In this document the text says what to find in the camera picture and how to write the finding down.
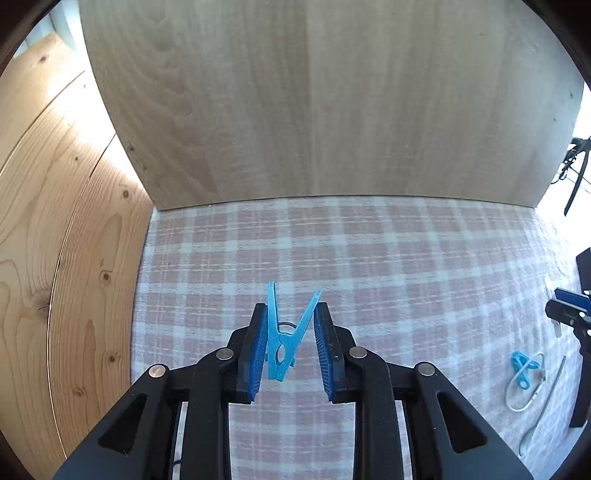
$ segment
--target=black clamp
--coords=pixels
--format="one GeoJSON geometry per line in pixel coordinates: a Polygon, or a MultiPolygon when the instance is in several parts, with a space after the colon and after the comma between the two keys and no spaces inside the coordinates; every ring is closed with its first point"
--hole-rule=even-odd
{"type": "MultiPolygon", "coordinates": [[[[54,480],[170,480],[181,403],[187,401],[181,480],[230,480],[228,404],[250,404],[261,381],[267,306],[228,346],[175,370],[153,365],[81,442],[54,480]]],[[[314,311],[324,389],[355,402],[353,480],[402,480],[395,400],[404,406],[415,480],[531,480],[527,468],[432,364],[386,363],[314,311]]]]}
{"type": "Polygon", "coordinates": [[[583,365],[577,400],[569,426],[582,427],[587,420],[591,404],[591,318],[589,317],[591,302],[589,295],[579,295],[562,288],[557,288],[554,295],[556,298],[546,303],[546,315],[572,327],[575,337],[581,344],[579,353],[583,357],[583,365]]]}

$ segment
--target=blue clothespin on table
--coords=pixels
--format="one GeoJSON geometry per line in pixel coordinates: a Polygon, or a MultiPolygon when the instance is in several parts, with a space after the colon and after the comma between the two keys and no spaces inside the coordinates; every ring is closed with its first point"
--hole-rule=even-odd
{"type": "MultiPolygon", "coordinates": [[[[523,367],[527,361],[530,359],[530,357],[528,357],[526,354],[522,353],[522,352],[513,352],[511,354],[511,366],[513,367],[513,370],[515,371],[515,373],[517,373],[521,367],[523,367]]],[[[519,385],[519,388],[522,390],[528,390],[531,386],[531,382],[530,379],[527,376],[527,371],[528,370],[536,370],[540,367],[540,364],[538,362],[531,362],[528,366],[527,369],[525,371],[523,371],[521,373],[521,375],[519,375],[517,377],[517,385],[519,385]]]]}

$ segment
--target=wooden board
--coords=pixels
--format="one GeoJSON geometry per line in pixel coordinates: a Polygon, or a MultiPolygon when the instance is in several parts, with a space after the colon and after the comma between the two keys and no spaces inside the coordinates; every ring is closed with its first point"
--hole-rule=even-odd
{"type": "Polygon", "coordinates": [[[521,0],[82,0],[160,209],[408,194],[534,206],[583,82],[521,0]]]}
{"type": "Polygon", "coordinates": [[[0,76],[0,170],[24,132],[81,73],[76,55],[55,33],[10,61],[0,76]]]}
{"type": "Polygon", "coordinates": [[[117,137],[76,208],[49,315],[49,377],[69,455],[129,388],[131,314],[152,202],[117,137]]]}
{"type": "Polygon", "coordinates": [[[0,429],[37,480],[51,478],[65,458],[47,375],[57,260],[113,135],[96,86],[83,74],[33,123],[0,173],[0,429]]]}

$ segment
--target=table surface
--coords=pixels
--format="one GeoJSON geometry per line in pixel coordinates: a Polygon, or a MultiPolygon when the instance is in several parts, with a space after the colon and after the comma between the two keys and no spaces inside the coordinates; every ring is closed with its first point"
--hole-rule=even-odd
{"type": "MultiPolygon", "coordinates": [[[[320,288],[335,324],[358,345],[395,364],[437,365],[515,452],[566,355],[522,459],[536,479],[547,479],[580,433],[568,428],[579,344],[566,327],[556,338],[544,314],[545,276],[580,290],[572,245],[559,230],[539,209],[417,197],[155,211],[137,285],[132,378],[153,363],[182,367],[225,345],[265,302],[269,280],[282,320],[296,322],[320,288]],[[547,360],[548,384],[523,413],[504,403],[514,350],[542,350],[547,360]]],[[[354,415],[352,405],[327,402],[308,331],[284,382],[264,379],[256,402],[230,406],[233,478],[350,479],[354,415]]]]}

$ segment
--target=white cable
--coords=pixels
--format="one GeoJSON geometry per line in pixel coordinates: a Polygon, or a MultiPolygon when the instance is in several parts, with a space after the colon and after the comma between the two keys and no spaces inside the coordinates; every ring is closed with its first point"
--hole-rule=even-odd
{"type": "Polygon", "coordinates": [[[517,373],[515,375],[513,375],[513,378],[511,378],[511,380],[509,381],[509,384],[507,385],[507,388],[505,389],[505,405],[507,405],[507,408],[509,410],[514,411],[514,412],[524,411],[526,408],[528,408],[532,404],[532,402],[538,396],[538,393],[540,392],[542,385],[544,385],[545,381],[546,381],[546,360],[545,360],[544,352],[538,352],[534,356],[530,357],[529,360],[523,365],[523,367],[521,367],[517,371],[517,373]],[[517,377],[520,376],[527,369],[527,367],[534,361],[534,358],[536,358],[537,356],[542,357],[542,362],[540,363],[540,371],[542,373],[542,380],[541,380],[540,384],[535,388],[534,392],[531,394],[530,399],[527,401],[527,403],[523,407],[513,408],[513,407],[511,407],[511,405],[509,405],[509,389],[510,389],[511,385],[515,382],[515,380],[517,380],[517,377]]]}

